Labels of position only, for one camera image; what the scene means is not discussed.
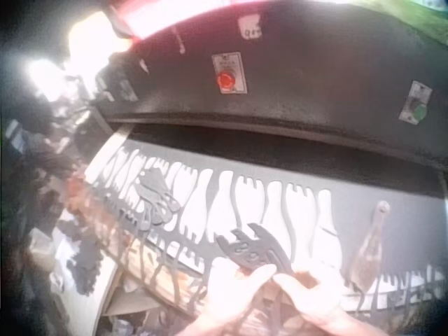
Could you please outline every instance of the sticker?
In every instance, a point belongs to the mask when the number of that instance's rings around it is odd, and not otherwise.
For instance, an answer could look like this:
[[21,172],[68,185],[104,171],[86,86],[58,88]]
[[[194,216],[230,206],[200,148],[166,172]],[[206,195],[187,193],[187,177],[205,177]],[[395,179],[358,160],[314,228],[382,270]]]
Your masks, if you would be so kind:
[[428,102],[433,90],[414,80],[399,119],[418,125],[428,114]]
[[260,28],[260,14],[240,17],[238,27],[242,38],[245,40],[259,39],[263,35]]
[[[239,52],[212,55],[216,80],[222,94],[246,94],[247,86],[244,77],[243,62]],[[224,77],[226,85],[220,85],[220,78]]]

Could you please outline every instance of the black curved panel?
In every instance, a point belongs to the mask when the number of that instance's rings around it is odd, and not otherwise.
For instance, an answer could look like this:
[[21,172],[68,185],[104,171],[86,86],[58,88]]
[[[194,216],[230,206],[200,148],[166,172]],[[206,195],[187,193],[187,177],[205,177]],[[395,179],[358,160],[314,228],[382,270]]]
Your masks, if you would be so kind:
[[[247,41],[237,19],[250,13],[261,14],[262,38]],[[184,54],[168,29],[99,74],[114,98],[98,103],[107,120],[302,137],[448,167],[448,49],[397,19],[282,1],[218,10],[176,28]],[[231,52],[241,53],[247,94],[221,94],[216,84],[211,56]],[[123,89],[124,77],[138,100]],[[417,126],[398,119],[414,80],[433,89]]]

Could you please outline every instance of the finger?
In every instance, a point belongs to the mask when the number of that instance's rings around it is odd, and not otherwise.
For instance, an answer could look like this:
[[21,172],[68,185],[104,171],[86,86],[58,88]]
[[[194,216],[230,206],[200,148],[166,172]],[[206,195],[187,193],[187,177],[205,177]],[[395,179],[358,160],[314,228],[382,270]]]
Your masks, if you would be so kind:
[[308,290],[299,281],[287,274],[276,274],[273,279],[288,294],[295,308],[301,312],[300,305],[307,304]]
[[276,271],[276,265],[264,265],[253,271],[252,274],[244,280],[247,295],[250,298],[253,298],[261,286],[266,284]]

